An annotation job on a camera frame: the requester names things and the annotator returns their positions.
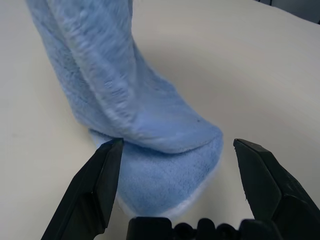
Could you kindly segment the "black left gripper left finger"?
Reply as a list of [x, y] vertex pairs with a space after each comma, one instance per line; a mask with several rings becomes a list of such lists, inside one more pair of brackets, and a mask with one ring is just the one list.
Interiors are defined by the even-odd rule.
[[103, 143], [76, 173], [42, 239], [93, 240], [108, 227], [116, 192], [124, 141]]

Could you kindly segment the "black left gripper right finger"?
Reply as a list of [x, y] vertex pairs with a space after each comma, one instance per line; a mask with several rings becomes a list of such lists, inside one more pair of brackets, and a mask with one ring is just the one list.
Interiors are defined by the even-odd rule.
[[298, 180], [261, 145], [235, 139], [233, 146], [254, 218], [273, 222], [284, 240], [318, 240], [320, 210]]

